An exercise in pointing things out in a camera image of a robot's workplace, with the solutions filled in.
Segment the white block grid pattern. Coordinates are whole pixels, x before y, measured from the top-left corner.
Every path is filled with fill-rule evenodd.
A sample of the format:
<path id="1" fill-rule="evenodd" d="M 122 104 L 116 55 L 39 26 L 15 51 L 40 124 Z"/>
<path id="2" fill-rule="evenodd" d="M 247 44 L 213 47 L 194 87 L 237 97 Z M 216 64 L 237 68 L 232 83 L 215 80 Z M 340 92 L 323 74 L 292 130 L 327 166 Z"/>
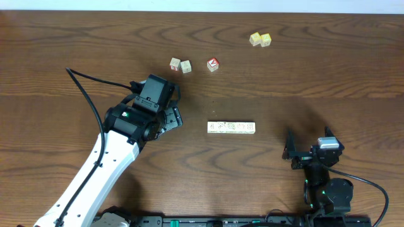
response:
<path id="1" fill-rule="evenodd" d="M 218 131 L 218 124 L 217 122 L 208 122 L 207 125 L 207 132 L 209 134 L 217 133 Z"/>

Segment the blue edged white block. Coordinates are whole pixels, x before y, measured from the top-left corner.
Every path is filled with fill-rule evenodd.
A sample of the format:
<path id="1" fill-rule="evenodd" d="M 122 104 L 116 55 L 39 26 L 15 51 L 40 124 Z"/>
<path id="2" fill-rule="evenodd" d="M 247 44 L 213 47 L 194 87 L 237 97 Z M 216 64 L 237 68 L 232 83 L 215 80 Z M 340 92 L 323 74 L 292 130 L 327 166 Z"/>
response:
<path id="1" fill-rule="evenodd" d="M 254 134 L 256 132 L 256 126 L 254 122 L 246 122 L 246 133 Z"/>

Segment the soccer ball picture block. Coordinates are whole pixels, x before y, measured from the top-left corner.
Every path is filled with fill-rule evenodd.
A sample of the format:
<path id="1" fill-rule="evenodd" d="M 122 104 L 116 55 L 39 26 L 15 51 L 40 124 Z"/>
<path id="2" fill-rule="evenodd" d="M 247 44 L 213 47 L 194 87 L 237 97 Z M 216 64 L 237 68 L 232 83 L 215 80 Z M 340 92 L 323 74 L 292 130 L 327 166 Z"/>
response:
<path id="1" fill-rule="evenodd" d="M 217 132 L 226 133 L 227 132 L 227 123 L 226 122 L 217 122 Z"/>

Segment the green edged white block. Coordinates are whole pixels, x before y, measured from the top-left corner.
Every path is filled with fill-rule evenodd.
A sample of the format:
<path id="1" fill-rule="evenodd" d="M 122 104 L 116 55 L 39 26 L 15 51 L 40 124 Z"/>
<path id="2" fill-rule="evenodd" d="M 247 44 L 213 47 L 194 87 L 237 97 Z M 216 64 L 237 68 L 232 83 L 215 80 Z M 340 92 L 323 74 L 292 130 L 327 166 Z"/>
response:
<path id="1" fill-rule="evenodd" d="M 237 122 L 235 124 L 235 131 L 239 134 L 245 134 L 247 129 L 247 123 L 246 122 Z"/>

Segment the white block brown pattern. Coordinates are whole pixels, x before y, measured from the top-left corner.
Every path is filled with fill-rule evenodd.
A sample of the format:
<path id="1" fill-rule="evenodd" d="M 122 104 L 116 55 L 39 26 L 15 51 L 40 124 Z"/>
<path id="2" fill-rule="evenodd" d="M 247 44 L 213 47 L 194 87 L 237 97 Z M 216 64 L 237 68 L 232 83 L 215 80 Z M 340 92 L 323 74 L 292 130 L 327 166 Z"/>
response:
<path id="1" fill-rule="evenodd" d="M 235 122 L 227 122 L 226 126 L 227 126 L 227 128 L 226 128 L 227 133 L 236 133 L 237 132 Z"/>

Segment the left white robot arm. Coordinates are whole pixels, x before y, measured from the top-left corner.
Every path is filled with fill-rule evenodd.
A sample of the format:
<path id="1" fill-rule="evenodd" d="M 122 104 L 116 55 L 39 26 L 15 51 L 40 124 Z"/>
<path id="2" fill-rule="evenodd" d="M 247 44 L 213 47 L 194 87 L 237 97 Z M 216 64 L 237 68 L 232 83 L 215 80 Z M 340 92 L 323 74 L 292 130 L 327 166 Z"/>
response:
<path id="1" fill-rule="evenodd" d="M 145 144 L 182 125 L 174 101 L 147 109 L 134 102 L 109 108 L 89 157 L 57 202 L 35 225 L 91 226 L 100 206 Z"/>

